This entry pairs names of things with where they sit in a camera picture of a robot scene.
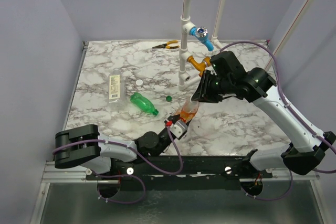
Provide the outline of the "orange label tea bottle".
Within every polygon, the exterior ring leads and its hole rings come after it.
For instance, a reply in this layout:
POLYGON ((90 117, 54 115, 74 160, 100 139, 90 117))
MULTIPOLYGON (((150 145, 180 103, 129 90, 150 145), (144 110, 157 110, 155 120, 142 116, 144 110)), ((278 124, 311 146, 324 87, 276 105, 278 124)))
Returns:
POLYGON ((179 119, 185 124, 190 123, 197 114, 199 106, 200 103, 198 101, 193 101, 191 98, 188 98, 174 115, 179 115, 179 119))

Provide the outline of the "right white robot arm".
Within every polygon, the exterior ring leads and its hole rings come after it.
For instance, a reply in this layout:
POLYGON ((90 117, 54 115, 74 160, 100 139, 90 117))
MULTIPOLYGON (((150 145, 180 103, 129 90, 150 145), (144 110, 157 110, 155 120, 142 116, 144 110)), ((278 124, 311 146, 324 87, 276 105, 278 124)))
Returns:
POLYGON ((306 175, 321 163, 335 141, 334 133, 313 126, 297 109, 286 104, 276 81, 262 68, 217 74, 205 70, 191 99, 219 103, 230 97, 260 108, 290 139, 290 144, 283 147, 250 151, 241 165, 246 177, 255 177, 261 170, 271 168, 287 168, 306 175))

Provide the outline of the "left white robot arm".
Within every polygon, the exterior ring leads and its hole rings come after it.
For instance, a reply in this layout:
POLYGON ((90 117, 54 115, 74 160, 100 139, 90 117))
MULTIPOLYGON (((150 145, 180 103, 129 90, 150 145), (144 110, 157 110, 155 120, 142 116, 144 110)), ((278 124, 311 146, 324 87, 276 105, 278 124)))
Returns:
POLYGON ((98 126, 89 124, 56 134, 55 167, 57 169, 82 166, 99 173, 104 179, 116 175, 116 166, 111 163, 116 159, 125 163, 142 160, 155 170, 168 175, 182 171, 183 161, 175 140, 181 139, 187 132, 188 124, 182 120, 165 121, 165 128, 159 133, 146 132, 136 140, 119 140, 101 135, 98 126), (171 144, 177 152, 180 167, 175 172, 163 170, 154 165, 149 158, 159 156, 171 144))

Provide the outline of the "green plastic bottle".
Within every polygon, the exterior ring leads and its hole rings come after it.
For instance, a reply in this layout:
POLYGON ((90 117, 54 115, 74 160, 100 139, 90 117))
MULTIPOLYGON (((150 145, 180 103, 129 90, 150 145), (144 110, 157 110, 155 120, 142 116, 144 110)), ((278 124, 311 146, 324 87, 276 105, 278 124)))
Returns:
POLYGON ((154 104, 138 92, 135 92, 133 95, 130 96, 130 101, 141 111, 147 114, 157 116, 159 113, 159 111, 155 108, 154 104))

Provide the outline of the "white round bottle cap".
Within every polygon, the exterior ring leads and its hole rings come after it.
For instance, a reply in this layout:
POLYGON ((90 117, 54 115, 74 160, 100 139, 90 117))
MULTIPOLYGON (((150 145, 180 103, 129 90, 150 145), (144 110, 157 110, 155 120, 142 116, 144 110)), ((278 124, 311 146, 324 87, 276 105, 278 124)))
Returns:
POLYGON ((143 86, 143 81, 141 79, 138 79, 135 84, 138 86, 138 87, 141 87, 143 86))

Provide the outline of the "clear square water bottle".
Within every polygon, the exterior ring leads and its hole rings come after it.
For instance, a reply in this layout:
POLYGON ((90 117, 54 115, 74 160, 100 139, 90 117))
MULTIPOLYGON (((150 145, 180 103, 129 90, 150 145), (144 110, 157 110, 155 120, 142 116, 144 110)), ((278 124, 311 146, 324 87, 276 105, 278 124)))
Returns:
POLYGON ((109 103, 122 103, 125 101, 125 81, 120 69, 113 69, 108 78, 109 103))

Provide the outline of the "brass yellow faucet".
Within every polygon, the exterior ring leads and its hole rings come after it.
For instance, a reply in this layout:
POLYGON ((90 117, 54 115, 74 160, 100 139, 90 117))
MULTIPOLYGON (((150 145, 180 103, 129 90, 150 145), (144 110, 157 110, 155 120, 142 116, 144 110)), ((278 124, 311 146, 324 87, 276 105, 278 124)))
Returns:
POLYGON ((201 62, 197 62, 193 56, 189 56, 187 62, 193 65, 193 67, 199 72, 199 76, 203 75, 205 69, 211 66, 210 57, 205 57, 201 62))

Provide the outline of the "blue plastic faucet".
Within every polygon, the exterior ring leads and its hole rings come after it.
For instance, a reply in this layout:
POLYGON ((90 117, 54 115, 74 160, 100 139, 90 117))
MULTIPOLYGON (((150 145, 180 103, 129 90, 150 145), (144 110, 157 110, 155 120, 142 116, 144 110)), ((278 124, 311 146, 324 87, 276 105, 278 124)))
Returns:
POLYGON ((206 27, 193 27, 189 34, 194 36, 198 41, 200 41, 208 51, 213 51, 214 46, 211 41, 208 39, 208 30, 206 27))

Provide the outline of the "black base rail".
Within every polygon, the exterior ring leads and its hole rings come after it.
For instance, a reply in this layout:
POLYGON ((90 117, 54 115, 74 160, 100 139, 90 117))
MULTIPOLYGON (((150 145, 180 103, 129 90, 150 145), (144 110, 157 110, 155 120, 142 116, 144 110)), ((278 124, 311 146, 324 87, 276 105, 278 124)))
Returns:
POLYGON ((245 156, 157 156, 129 163, 108 158, 106 168, 91 171, 86 179, 97 182, 98 192, 107 197, 121 191, 241 188, 259 195, 263 179, 273 177, 271 172, 256 170, 245 156))

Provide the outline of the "yellow handled pliers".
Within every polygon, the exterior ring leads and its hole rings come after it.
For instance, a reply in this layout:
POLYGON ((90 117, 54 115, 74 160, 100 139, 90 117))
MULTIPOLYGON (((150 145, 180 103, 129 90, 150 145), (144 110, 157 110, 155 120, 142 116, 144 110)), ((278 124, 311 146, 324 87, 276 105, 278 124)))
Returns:
POLYGON ((178 49, 180 47, 178 43, 178 40, 171 40, 166 43, 154 46, 152 49, 178 49))

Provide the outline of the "white PVC pipe frame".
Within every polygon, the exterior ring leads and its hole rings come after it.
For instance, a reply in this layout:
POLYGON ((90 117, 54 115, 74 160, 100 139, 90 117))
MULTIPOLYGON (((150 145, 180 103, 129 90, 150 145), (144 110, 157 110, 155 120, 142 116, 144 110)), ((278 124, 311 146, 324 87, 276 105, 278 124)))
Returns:
MULTIPOLYGON (((189 36, 195 37, 200 41, 208 51, 213 51, 214 47, 220 47, 222 44, 218 40, 218 29, 221 22, 221 15, 224 10, 226 0, 219 1, 218 12, 216 16, 215 28, 211 38, 208 37, 208 31, 204 27, 196 27, 191 22, 190 9, 191 0, 183 0, 182 16, 181 16, 181 45, 179 48, 179 90, 183 91, 193 84, 195 84, 200 77, 196 76, 191 78, 191 76, 186 72, 185 65, 188 62, 192 54, 188 51, 187 41, 189 36)), ((281 49, 285 46, 286 42, 289 40, 293 34, 299 22, 302 20, 304 14, 308 11, 308 8, 313 3, 313 0, 304 0, 297 14, 294 16, 293 20, 289 23, 289 27, 285 30, 285 33, 280 37, 280 41, 276 44, 273 51, 274 55, 278 55, 281 49)))

